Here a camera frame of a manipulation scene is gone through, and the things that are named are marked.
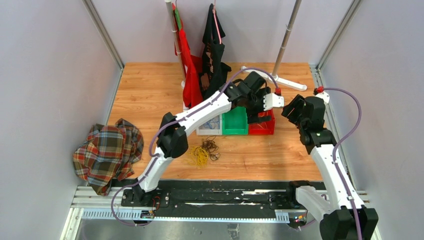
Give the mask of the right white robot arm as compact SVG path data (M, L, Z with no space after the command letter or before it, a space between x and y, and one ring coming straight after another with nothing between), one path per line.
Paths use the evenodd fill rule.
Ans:
M319 223L323 240L370 240L379 216L366 207L343 168L337 141L324 126L325 101L296 95L281 115L299 130L300 141L321 174L327 197L306 180L292 181L285 195L294 209L301 206Z

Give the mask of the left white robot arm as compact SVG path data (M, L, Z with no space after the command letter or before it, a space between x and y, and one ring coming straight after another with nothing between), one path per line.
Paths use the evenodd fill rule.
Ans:
M243 107L248 114L248 123L258 123L259 113L284 105L280 92L271 92L262 73L263 70L252 67L245 79L233 76L211 97L191 109L176 115L168 112L163 116L160 128L149 144L151 160L131 186L135 202L142 207L152 203L152 191L157 188L169 164L188 150L188 137L208 120Z

